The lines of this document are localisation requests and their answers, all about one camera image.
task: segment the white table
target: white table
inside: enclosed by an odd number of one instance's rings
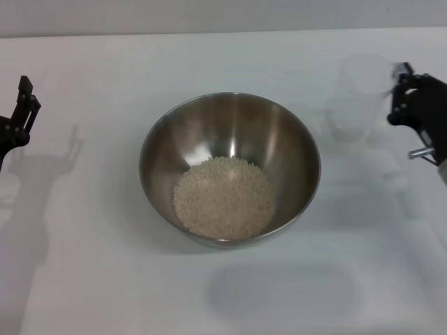
[[[383,108],[361,141],[325,109],[356,54],[447,80],[446,28],[0,40],[1,114],[28,75],[42,104],[0,174],[0,334],[445,334],[447,188]],[[152,124],[189,98],[242,91],[313,133],[317,196],[286,233],[198,245],[146,200]]]

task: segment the bowl rim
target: bowl rim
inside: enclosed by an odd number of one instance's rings
[[[241,95],[241,96],[249,96],[252,98],[257,98],[257,99],[261,99],[264,100],[266,102],[269,102],[273,105],[278,105],[281,109],[283,109],[285,112],[289,113],[306,131],[307,134],[309,135],[312,144],[314,145],[314,148],[316,150],[316,156],[318,159],[318,179],[316,181],[316,185],[315,185],[315,189],[314,192],[312,193],[312,195],[310,196],[310,198],[308,199],[308,201],[306,202],[306,205],[301,209],[301,211],[299,213],[297,213],[291,220],[287,221],[285,224],[283,224],[282,226],[266,232],[264,234],[260,234],[260,235],[256,235],[256,236],[252,236],[252,237],[246,237],[244,239],[215,239],[214,237],[208,237],[205,235],[201,235],[201,234],[196,234],[195,232],[192,232],[190,230],[188,230],[185,227],[180,227],[175,225],[174,223],[171,223],[168,219],[166,219],[163,214],[161,214],[158,209],[154,206],[154,204],[152,203],[152,201],[150,200],[146,188],[145,188],[145,184],[143,182],[143,178],[142,178],[142,156],[144,154],[144,148],[146,147],[147,141],[150,137],[150,135],[154,132],[154,129],[156,128],[156,126],[158,126],[162,120],[168,116],[169,114],[173,113],[175,110],[177,110],[179,107],[186,105],[187,103],[191,103],[192,101],[196,101],[196,100],[200,100],[203,98],[206,98],[208,96],[220,96],[220,95]],[[268,237],[270,235],[273,235],[274,233],[278,232],[279,230],[290,226],[297,218],[299,218],[301,216],[301,214],[308,208],[308,206],[310,205],[310,203],[312,202],[312,200],[315,198],[316,192],[318,190],[318,187],[320,185],[320,180],[321,180],[321,157],[320,157],[320,151],[318,150],[318,146],[316,145],[316,141],[314,139],[314,136],[312,136],[312,133],[309,131],[309,129],[306,127],[306,125],[298,118],[298,116],[295,115],[295,113],[291,112],[288,108],[285,108],[284,106],[274,102],[273,100],[264,98],[262,96],[257,96],[255,94],[248,94],[248,93],[242,93],[242,92],[215,92],[215,93],[209,93],[209,94],[203,94],[201,96],[196,96],[195,98],[191,98],[189,100],[184,101],[183,103],[180,103],[179,105],[176,105],[175,107],[171,108],[170,110],[168,110],[165,114],[163,114],[150,128],[149,132],[146,135],[145,141],[143,142],[142,148],[141,148],[141,152],[140,152],[140,158],[139,158],[139,162],[138,162],[138,172],[140,175],[140,183],[142,186],[143,191],[145,192],[146,198],[149,200],[149,203],[151,204],[151,206],[155,209],[155,211],[157,212],[157,214],[159,216],[161,216],[165,221],[167,221],[170,225],[174,226],[175,228],[177,228],[178,230],[187,233],[188,235],[192,235],[193,237],[197,237],[198,239],[204,239],[207,241],[212,241],[212,242],[216,242],[219,244],[243,244],[244,242],[248,242],[248,241],[256,241],[257,239],[263,239],[265,237]]]

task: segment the rice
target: rice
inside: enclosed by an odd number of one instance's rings
[[[231,240],[259,235],[276,208],[261,169],[235,157],[210,158],[191,167],[174,187],[173,204],[190,231]]]

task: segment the transparent cup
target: transparent cup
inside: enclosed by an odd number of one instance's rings
[[[351,142],[370,131],[395,86],[395,67],[376,54],[354,54],[342,61],[334,94],[325,106],[334,139]]]

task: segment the metal bowl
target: metal bowl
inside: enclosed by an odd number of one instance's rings
[[[277,208],[256,237],[213,239],[187,230],[173,206],[174,185],[192,165],[209,157],[236,156],[254,163],[272,184]],[[215,93],[189,100],[163,115],[142,146],[140,178],[162,217],[208,246],[239,246],[290,225],[312,201],[321,174],[315,141],[289,110],[265,98]]]

